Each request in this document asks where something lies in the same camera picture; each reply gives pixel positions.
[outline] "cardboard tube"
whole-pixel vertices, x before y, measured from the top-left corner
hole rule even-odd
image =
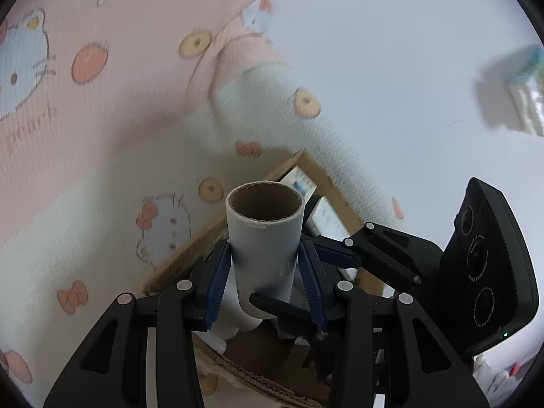
[[[219,308],[219,315],[216,322],[211,326],[211,330],[215,331],[221,338],[229,340],[230,337],[224,335],[228,333],[228,326],[236,328],[236,331],[251,331],[259,326],[262,319],[256,319],[249,316],[240,307],[238,301],[238,290],[236,288],[236,273],[234,266],[231,265],[231,271],[228,272],[227,284],[223,293],[223,300]]]
[[[249,295],[260,291],[289,301],[304,199],[289,186],[258,181],[236,187],[225,203],[240,306],[254,318],[272,319],[249,303]]]

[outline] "cardboard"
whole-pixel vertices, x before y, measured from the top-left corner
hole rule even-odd
[[[327,197],[350,234],[363,226],[363,221],[326,172],[305,152],[298,152],[279,164],[264,179],[278,181],[296,166],[316,183],[315,194]],[[216,242],[226,236],[227,219],[226,213],[222,212],[163,263],[145,284],[143,293],[161,293],[168,286],[186,278],[195,263],[206,259]],[[383,293],[383,282],[363,269],[359,269],[355,283],[367,293],[379,296]],[[326,404],[328,387],[316,381],[316,371],[308,355],[309,346],[296,344],[294,340],[278,339],[269,321],[263,321],[252,331],[234,336],[227,342],[224,355],[211,350],[198,337],[193,336],[193,339],[197,357],[205,356],[223,376],[225,373],[233,376],[285,406],[319,408]],[[254,357],[247,354],[248,351],[261,351],[262,354]]]

